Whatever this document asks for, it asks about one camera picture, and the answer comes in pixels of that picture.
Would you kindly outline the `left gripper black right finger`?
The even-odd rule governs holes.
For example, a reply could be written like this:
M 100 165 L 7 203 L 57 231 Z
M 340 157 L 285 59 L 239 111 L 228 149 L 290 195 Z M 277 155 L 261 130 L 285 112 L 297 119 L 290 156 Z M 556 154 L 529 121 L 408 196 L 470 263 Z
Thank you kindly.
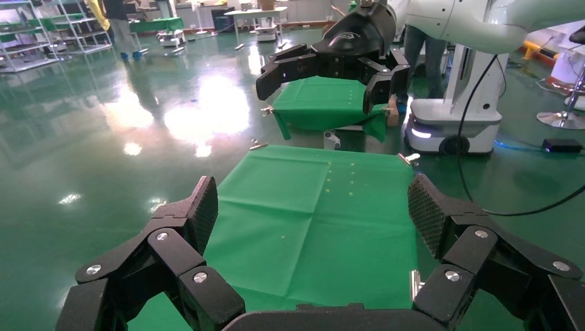
M 497 225 L 477 204 L 441 193 L 424 174 L 408 187 L 408 214 L 437 267 L 412 291 L 413 308 L 454 330 L 479 291 L 526 330 L 583 330 L 583 272 Z

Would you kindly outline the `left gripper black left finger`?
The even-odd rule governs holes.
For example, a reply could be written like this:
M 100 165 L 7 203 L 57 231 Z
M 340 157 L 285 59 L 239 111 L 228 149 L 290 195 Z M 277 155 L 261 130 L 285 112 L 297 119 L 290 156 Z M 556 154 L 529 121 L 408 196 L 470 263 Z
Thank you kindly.
M 218 215 L 214 178 L 158 207 L 134 237 L 81 267 L 57 330 L 127 330 L 164 294 L 193 330 L 222 330 L 246 311 L 243 298 L 204 259 Z

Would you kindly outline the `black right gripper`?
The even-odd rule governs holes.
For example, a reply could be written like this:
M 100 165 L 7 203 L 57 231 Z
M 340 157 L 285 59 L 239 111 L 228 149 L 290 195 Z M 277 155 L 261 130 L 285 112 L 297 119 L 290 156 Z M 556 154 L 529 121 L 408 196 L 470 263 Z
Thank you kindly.
M 257 97 L 267 100 L 283 83 L 313 76 L 356 79 L 366 86 L 364 114 L 407 90 L 410 65 L 399 48 L 390 48 L 397 31 L 385 3 L 355 8 L 309 48 L 299 44 L 269 56 L 256 80 Z

